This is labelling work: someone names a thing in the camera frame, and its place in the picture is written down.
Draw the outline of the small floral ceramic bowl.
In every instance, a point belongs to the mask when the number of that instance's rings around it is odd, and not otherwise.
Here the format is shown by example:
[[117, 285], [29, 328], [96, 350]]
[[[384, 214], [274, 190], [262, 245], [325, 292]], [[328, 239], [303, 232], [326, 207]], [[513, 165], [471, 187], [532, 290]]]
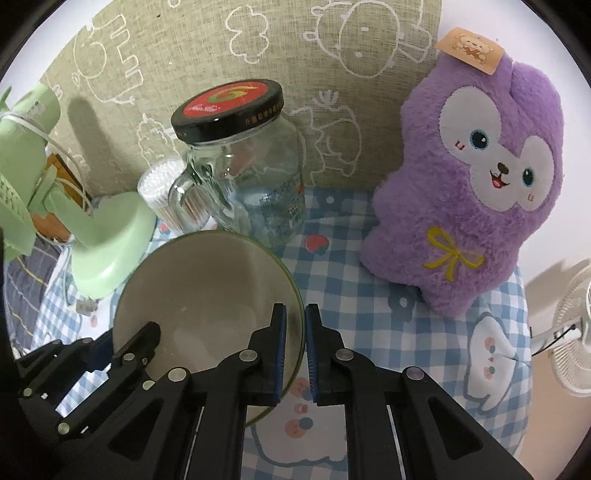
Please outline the small floral ceramic bowl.
[[304, 305], [287, 266], [239, 234], [184, 235], [149, 254], [129, 277], [115, 308], [113, 347], [120, 350], [155, 322], [161, 336], [146, 367], [151, 379], [173, 367], [214, 368], [270, 325], [276, 303], [287, 308], [283, 389], [289, 390], [304, 357]]

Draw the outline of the grey plaid bedding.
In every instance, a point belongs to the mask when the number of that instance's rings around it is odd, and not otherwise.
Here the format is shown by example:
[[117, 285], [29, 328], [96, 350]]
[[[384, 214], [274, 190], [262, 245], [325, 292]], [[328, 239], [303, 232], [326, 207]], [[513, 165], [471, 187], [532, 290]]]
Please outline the grey plaid bedding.
[[61, 250], [37, 237], [30, 255], [19, 255], [4, 265], [4, 304], [13, 353], [30, 351], [37, 318]]

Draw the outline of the blue checkered tablecloth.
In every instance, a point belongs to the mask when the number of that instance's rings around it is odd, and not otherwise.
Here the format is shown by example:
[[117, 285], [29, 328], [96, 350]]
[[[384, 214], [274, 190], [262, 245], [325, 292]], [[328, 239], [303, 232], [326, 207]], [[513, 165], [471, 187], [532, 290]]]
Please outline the blue checkered tablecloth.
[[[527, 306], [519, 274], [478, 297], [459, 319], [431, 312], [414, 287], [377, 279], [359, 249], [375, 224], [365, 193], [313, 189], [304, 231], [280, 250], [325, 326], [377, 365], [417, 366], [509, 452], [525, 434], [531, 399]], [[245, 433], [245, 479], [344, 479], [345, 413], [312, 405], [308, 389]]]

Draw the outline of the wooden chair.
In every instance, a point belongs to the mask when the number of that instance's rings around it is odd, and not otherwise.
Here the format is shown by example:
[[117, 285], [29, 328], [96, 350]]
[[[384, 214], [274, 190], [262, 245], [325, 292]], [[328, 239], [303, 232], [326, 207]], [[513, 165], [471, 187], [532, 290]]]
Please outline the wooden chair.
[[[66, 161], [58, 154], [49, 153], [47, 155], [46, 169], [50, 167], [56, 169], [56, 182], [63, 188], [65, 194], [79, 207], [86, 210], [91, 201], [91, 196], [86, 192], [82, 183], [67, 165]], [[55, 214], [48, 213], [45, 217], [42, 217], [34, 213], [31, 215], [31, 218], [37, 230], [37, 235], [43, 237], [46, 242], [63, 245], [70, 241], [70, 230]]]

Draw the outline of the green desk fan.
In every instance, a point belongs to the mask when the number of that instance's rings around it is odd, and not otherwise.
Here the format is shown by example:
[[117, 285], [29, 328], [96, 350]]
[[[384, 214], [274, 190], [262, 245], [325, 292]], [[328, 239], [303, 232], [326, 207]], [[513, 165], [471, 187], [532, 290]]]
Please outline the green desk fan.
[[136, 192], [116, 194], [87, 212], [66, 193], [46, 145], [60, 118], [55, 93], [37, 84], [13, 108], [1, 96], [1, 229], [7, 260], [32, 253], [32, 216], [53, 214], [73, 235], [71, 271], [77, 290], [91, 299], [113, 292], [135, 270], [151, 239], [156, 216]]

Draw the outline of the white standing fan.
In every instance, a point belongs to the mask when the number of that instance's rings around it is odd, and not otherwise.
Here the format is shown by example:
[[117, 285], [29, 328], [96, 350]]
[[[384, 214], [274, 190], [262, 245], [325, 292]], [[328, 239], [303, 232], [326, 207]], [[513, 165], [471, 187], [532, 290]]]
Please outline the white standing fan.
[[531, 336], [532, 355], [548, 353], [559, 384], [572, 396], [590, 396], [590, 267], [577, 273], [558, 302], [552, 326]]

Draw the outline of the clear cotton swab container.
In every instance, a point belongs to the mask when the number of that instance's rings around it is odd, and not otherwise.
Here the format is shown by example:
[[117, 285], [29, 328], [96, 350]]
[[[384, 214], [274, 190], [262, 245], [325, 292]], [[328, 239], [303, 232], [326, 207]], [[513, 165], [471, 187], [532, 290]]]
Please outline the clear cotton swab container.
[[168, 195], [172, 184], [185, 168], [185, 162], [179, 157], [164, 158], [151, 165], [137, 183], [137, 192], [146, 205], [177, 233], [184, 233], [184, 230], [181, 219], [169, 206]]

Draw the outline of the glass jar black lid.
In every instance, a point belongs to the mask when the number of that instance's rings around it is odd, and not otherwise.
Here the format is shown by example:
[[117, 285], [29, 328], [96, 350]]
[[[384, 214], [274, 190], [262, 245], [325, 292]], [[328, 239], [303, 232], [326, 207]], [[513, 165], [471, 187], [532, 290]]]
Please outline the glass jar black lid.
[[283, 118], [283, 88], [246, 79], [205, 90], [171, 116], [185, 143], [186, 167], [168, 203], [184, 233], [207, 221], [280, 249], [305, 218], [304, 152], [297, 129]]

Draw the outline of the purple plush bunny toy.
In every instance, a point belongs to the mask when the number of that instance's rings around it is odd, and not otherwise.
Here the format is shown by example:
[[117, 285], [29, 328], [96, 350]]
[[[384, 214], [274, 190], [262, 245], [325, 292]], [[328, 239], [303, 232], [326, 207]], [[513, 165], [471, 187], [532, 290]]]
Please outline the purple plush bunny toy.
[[401, 108], [404, 161], [377, 187], [363, 266], [455, 317], [506, 281], [563, 180], [564, 116], [537, 68], [462, 28]]

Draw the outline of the green cartoon wall cloth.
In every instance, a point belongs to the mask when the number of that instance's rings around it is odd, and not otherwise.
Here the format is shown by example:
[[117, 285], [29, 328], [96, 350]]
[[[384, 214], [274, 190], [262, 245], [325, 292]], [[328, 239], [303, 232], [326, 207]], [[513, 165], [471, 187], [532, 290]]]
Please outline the green cartoon wall cloth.
[[435, 64], [438, 1], [115, 1], [42, 75], [54, 135], [96, 194], [183, 152], [174, 110], [270, 79], [304, 145], [308, 186], [371, 190], [403, 162], [400, 109]]

